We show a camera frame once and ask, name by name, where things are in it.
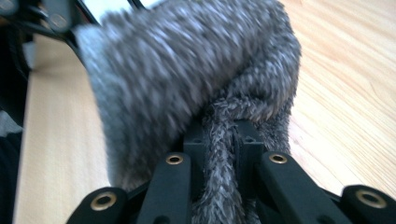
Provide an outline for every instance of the metal grommet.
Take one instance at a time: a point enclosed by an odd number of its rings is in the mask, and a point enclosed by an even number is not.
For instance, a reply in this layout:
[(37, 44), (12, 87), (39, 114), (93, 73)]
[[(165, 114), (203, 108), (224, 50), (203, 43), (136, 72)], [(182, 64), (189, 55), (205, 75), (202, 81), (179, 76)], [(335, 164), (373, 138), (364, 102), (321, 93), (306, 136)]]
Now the metal grommet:
[(183, 162), (183, 157), (178, 155), (170, 155), (166, 158), (166, 162), (171, 165), (178, 165)]
[(385, 208), (387, 206), (387, 202), (381, 196), (369, 190), (360, 189), (356, 191), (356, 197), (361, 203), (374, 208)]
[(0, 8), (3, 10), (10, 10), (12, 8), (14, 8), (15, 5), (13, 2), (9, 1), (9, 0), (0, 0)]
[(94, 211), (103, 211), (116, 203), (117, 196), (111, 191), (100, 193), (91, 202), (91, 209)]
[(282, 164), (288, 162), (288, 158), (280, 154), (272, 154), (270, 156), (270, 161)]

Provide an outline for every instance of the wooden table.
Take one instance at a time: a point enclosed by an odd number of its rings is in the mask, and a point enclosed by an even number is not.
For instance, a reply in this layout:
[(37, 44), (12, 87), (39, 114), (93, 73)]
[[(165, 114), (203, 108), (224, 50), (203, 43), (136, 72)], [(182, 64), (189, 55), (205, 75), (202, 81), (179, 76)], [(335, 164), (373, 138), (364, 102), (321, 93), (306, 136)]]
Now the wooden table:
[[(293, 157), (337, 194), (365, 184), (396, 197), (396, 2), (282, 2), (303, 45)], [(15, 223), (65, 223), (108, 186), (104, 139), (81, 63), (65, 44), (36, 42)]]

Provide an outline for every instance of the hole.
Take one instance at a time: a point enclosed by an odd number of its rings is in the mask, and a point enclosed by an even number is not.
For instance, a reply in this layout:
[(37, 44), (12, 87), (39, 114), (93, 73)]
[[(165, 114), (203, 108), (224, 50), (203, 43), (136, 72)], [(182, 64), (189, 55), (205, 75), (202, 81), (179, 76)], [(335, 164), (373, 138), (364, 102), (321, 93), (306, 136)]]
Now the hole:
[(166, 159), (166, 162), (171, 165), (178, 165), (183, 162), (183, 157), (178, 155), (171, 155)]
[(202, 140), (199, 138), (194, 138), (194, 139), (192, 139), (192, 142), (193, 143), (202, 143)]
[(169, 217), (166, 216), (156, 217), (154, 220), (154, 224), (169, 224), (169, 223), (171, 223), (171, 220), (169, 219)]
[(255, 141), (256, 141), (256, 139), (254, 139), (254, 138), (252, 138), (250, 136), (245, 137), (245, 142), (247, 142), (247, 143), (252, 143), (252, 142), (255, 142)]
[(320, 217), (317, 218), (318, 223), (320, 224), (334, 224), (334, 220), (332, 220), (331, 217), (321, 215)]
[(373, 208), (385, 208), (387, 206), (387, 202), (381, 196), (369, 190), (359, 189), (356, 191), (356, 197), (361, 203)]
[(91, 202), (91, 209), (94, 211), (103, 211), (116, 203), (117, 196), (111, 191), (98, 194)]
[(169, 159), (169, 161), (178, 162), (178, 161), (180, 161), (180, 159), (178, 157), (172, 157), (172, 158)]
[(106, 204), (106, 203), (109, 203), (110, 201), (111, 201), (111, 198), (108, 196), (98, 199), (99, 204)]
[(272, 154), (270, 156), (270, 161), (275, 163), (286, 163), (288, 161), (288, 158), (280, 154)]

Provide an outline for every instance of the fuzzy material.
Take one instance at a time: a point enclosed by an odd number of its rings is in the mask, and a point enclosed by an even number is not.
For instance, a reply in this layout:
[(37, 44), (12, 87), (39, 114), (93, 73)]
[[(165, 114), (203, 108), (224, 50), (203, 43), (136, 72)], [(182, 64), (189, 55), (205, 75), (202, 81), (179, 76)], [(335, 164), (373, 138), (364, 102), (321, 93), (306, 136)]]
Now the fuzzy material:
[(256, 223), (233, 168), (233, 127), (251, 120), (269, 150), (289, 151), (300, 45), (274, 0), (167, 1), (76, 30), (106, 136), (110, 183), (148, 181), (203, 111), (208, 179), (193, 223)]

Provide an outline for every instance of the light wood surface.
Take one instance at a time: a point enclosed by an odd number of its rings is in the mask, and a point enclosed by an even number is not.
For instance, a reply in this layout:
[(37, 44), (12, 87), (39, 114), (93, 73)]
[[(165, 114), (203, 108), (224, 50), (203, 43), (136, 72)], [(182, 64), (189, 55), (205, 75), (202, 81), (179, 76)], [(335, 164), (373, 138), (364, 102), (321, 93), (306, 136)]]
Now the light wood surface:
[[(396, 2), (283, 0), (303, 45), (293, 157), (323, 188), (396, 197)], [(107, 186), (87, 76), (64, 44), (36, 37), (15, 223), (65, 223)]]

